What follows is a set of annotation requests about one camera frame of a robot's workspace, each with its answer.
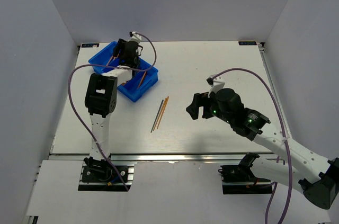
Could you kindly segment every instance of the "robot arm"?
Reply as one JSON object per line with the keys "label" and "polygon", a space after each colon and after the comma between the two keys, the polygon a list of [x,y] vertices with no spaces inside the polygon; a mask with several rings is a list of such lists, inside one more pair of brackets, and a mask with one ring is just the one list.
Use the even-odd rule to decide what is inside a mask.
{"label": "robot arm", "polygon": [[[90,77],[85,105],[90,113],[92,132],[105,157],[111,154],[108,135],[111,114],[117,104],[117,88],[131,79],[132,71],[123,69],[123,66],[121,69],[114,69],[102,75],[93,73]],[[97,143],[92,139],[90,157],[101,160],[103,156],[99,152]]]}
{"label": "robot arm", "polygon": [[139,66],[139,47],[141,36],[130,32],[128,41],[119,39],[113,49],[113,57],[119,56],[119,68],[103,74],[92,74],[88,84],[85,105],[91,117],[92,132],[97,142],[92,139],[90,157],[101,160],[103,156],[97,144],[103,150],[105,157],[109,157],[110,147],[108,141],[111,113],[117,104],[117,88],[119,85],[133,78],[133,71],[128,68]]}
{"label": "robot arm", "polygon": [[[292,138],[283,138],[270,120],[256,110],[245,108],[240,96],[232,89],[223,88],[221,77],[213,81],[209,78],[211,90],[197,93],[193,102],[186,108],[193,120],[199,116],[217,117],[228,124],[240,136],[262,145],[287,160],[284,144],[288,140],[293,168],[293,188],[304,194],[314,205],[329,209],[339,192],[339,158],[333,161],[320,156],[302,146]],[[288,168],[282,164],[262,159],[257,154],[247,154],[239,168],[252,176],[269,178],[288,185]]]}

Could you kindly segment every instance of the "chopstick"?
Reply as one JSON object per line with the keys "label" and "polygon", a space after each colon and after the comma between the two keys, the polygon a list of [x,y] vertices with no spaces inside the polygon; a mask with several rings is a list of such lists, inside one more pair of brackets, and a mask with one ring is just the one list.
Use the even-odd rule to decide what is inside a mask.
{"label": "chopstick", "polygon": [[119,57],[119,54],[120,54],[120,53],[118,53],[117,57],[114,57],[114,59],[113,59],[113,55],[112,55],[111,58],[108,60],[108,63],[106,64],[106,66],[108,66],[108,64],[110,64],[110,62],[112,61],[112,59],[113,59],[113,61],[114,61],[115,59],[117,59],[117,58]]}
{"label": "chopstick", "polygon": [[[162,111],[164,109],[166,101],[167,101],[167,98],[165,99],[164,105],[161,107],[160,114],[162,113]],[[155,127],[157,126],[158,121],[159,121],[159,116],[157,117],[157,121],[155,122],[155,126],[153,127],[153,131],[155,130]]]}
{"label": "chopstick", "polygon": [[145,79],[146,73],[147,73],[147,71],[145,71],[145,72],[144,72],[144,75],[142,76],[142,78],[141,78],[141,81],[140,81],[140,83],[139,83],[139,85],[138,85],[137,89],[138,89],[138,88],[140,87],[140,85],[142,85],[142,83],[144,82],[144,79]]}
{"label": "chopstick", "polygon": [[163,114],[165,113],[165,108],[166,108],[166,106],[167,106],[167,103],[168,103],[168,99],[169,99],[169,98],[170,98],[170,97],[167,96],[167,98],[166,98],[166,100],[165,100],[164,108],[163,108],[163,110],[162,110],[162,113],[161,113],[161,116],[160,116],[160,120],[159,120],[157,129],[159,129],[159,125],[160,125],[161,119],[163,118]]}
{"label": "chopstick", "polygon": [[159,115],[160,109],[162,108],[163,103],[164,103],[164,100],[162,100],[161,103],[160,103],[160,107],[159,107],[157,115],[155,116],[154,123],[153,123],[152,129],[150,130],[150,133],[152,133],[152,131],[153,131],[153,128],[155,126],[155,122],[156,122],[156,120],[158,118],[158,115]]}

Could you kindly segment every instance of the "orange stick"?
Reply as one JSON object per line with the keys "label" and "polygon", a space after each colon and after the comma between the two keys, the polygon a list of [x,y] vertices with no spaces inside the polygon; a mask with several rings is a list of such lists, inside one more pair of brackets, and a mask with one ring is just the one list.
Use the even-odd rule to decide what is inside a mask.
{"label": "orange stick", "polygon": [[141,81],[140,81],[140,83],[139,83],[139,85],[138,85],[137,89],[138,89],[138,88],[140,87],[140,85],[142,85],[142,83],[144,82],[144,79],[145,79],[146,73],[147,73],[147,71],[145,71],[145,72],[144,72],[144,75],[142,76],[142,78],[141,78]]}
{"label": "orange stick", "polygon": [[167,96],[167,99],[166,99],[167,101],[166,101],[165,104],[164,104],[164,109],[163,109],[163,112],[161,113],[161,116],[160,116],[160,120],[159,120],[157,129],[159,129],[159,125],[160,125],[161,119],[162,119],[162,117],[163,117],[163,114],[165,113],[165,108],[166,108],[166,105],[167,105],[167,102],[168,102],[168,99],[169,99],[169,98],[170,98],[170,97]]}
{"label": "orange stick", "polygon": [[[165,99],[164,104],[163,104],[163,106],[161,107],[160,114],[163,112],[164,106],[166,105],[167,100],[168,100],[168,97]],[[158,121],[159,121],[160,114],[158,115],[157,121],[155,122],[155,125],[154,125],[154,127],[153,127],[153,131],[155,130],[155,127],[157,127],[157,123],[158,123]]]}
{"label": "orange stick", "polygon": [[117,58],[119,57],[119,54],[120,54],[120,53],[118,53],[117,57],[113,57],[113,55],[112,55],[111,58],[109,59],[108,63],[106,64],[106,66],[108,66],[108,64],[110,64],[110,62],[112,61],[112,59],[113,59],[113,61],[114,61],[115,59],[117,59]]}

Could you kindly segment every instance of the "white table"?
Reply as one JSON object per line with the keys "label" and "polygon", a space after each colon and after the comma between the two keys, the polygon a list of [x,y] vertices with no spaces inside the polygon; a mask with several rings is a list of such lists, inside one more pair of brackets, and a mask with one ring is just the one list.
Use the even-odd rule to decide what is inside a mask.
{"label": "white table", "polygon": [[[76,66],[88,60],[108,43],[98,48],[81,48]],[[143,42],[142,58],[153,62],[151,46]],[[211,74],[232,67],[258,73],[269,83],[257,46],[239,46],[238,42],[155,42],[159,81],[136,103],[118,92],[117,107],[110,123],[110,146],[114,154],[171,153],[245,153],[268,152],[264,147],[235,134],[228,124],[216,119],[193,121],[185,108],[194,93],[207,92],[206,79]],[[84,105],[91,67],[80,69],[72,81],[75,106],[90,126]],[[256,109],[279,127],[272,101],[261,82],[241,71],[225,74],[226,87],[233,88],[246,107]],[[169,96],[158,130],[150,133],[160,102]],[[71,110],[67,99],[53,143],[52,154],[88,154],[91,137]]]}

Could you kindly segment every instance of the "blue tray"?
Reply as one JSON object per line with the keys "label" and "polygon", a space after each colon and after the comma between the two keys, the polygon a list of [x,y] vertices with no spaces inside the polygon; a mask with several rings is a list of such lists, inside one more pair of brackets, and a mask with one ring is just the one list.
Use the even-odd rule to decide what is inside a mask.
{"label": "blue tray", "polygon": [[[117,43],[113,41],[108,46],[106,46],[104,49],[102,49],[99,53],[93,56],[90,60],[88,60],[88,62],[90,64],[106,65],[107,62],[110,60],[113,54],[113,48],[116,45]],[[119,59],[111,61],[109,64],[109,66],[118,66],[118,65],[119,65]],[[140,59],[139,69],[147,69],[148,67],[150,67],[150,64]],[[99,73],[99,74],[109,72],[112,70],[112,69],[102,68],[102,67],[93,67],[93,69],[96,73]],[[134,76],[134,78],[128,81],[125,85],[118,86],[118,90],[122,94],[124,94],[127,98],[129,98],[131,101],[136,102],[148,89],[150,89],[158,81],[158,70],[155,67],[153,67],[152,69],[147,71],[144,82],[138,88],[138,85],[143,75],[144,75],[144,72],[138,72]]]}

